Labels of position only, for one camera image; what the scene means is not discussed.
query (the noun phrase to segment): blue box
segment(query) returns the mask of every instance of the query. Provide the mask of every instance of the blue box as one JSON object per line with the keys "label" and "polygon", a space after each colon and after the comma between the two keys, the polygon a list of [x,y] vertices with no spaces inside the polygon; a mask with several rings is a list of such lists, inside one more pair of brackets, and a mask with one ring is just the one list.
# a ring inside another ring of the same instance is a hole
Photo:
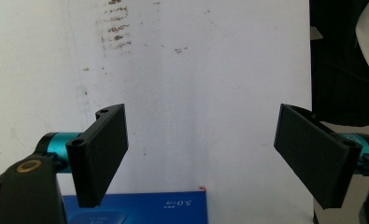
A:
{"label": "blue box", "polygon": [[68,224],[207,224],[205,191],[108,194],[95,208],[63,199]]}

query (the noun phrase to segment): blue book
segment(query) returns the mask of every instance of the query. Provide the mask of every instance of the blue book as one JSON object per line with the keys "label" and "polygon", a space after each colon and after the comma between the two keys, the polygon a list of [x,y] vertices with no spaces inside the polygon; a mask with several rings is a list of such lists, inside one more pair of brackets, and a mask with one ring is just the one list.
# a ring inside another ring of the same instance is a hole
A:
{"label": "blue book", "polygon": [[63,199],[68,224],[207,224],[205,191],[108,194],[95,208]]}

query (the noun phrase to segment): brass screw hole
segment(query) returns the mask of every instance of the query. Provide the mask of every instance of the brass screw hole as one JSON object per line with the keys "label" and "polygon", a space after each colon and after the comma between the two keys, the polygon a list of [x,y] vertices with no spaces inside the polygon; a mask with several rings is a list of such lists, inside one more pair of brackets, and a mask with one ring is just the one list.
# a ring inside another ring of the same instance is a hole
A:
{"label": "brass screw hole", "polygon": [[28,173],[31,171],[36,170],[38,167],[40,167],[42,164],[42,161],[40,160],[32,160],[32,161],[26,161],[22,163],[21,165],[16,168],[16,171],[18,173]]}

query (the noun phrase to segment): white paper backdrop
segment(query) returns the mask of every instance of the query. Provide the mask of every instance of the white paper backdrop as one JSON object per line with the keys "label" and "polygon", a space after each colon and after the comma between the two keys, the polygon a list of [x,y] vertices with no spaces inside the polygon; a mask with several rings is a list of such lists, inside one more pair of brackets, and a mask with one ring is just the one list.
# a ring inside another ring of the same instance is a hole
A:
{"label": "white paper backdrop", "polygon": [[273,147],[279,105],[310,108],[308,17],[300,0],[0,1],[0,174],[125,103],[109,192],[205,186],[210,223],[311,223]]}

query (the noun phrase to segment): teal metal joint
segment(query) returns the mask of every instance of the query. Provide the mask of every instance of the teal metal joint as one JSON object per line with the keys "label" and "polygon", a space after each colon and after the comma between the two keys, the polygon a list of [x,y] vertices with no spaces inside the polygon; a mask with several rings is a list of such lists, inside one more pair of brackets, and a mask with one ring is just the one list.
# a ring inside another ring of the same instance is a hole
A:
{"label": "teal metal joint", "polygon": [[64,160],[68,164],[67,168],[63,169],[59,173],[71,173],[65,143],[73,138],[78,137],[79,135],[80,133],[56,133],[50,140],[50,144],[48,145],[48,153],[56,153],[60,160]]}
{"label": "teal metal joint", "polygon": [[354,141],[362,146],[362,152],[357,162],[356,173],[362,175],[369,175],[369,142],[360,133],[340,133],[341,137]]}

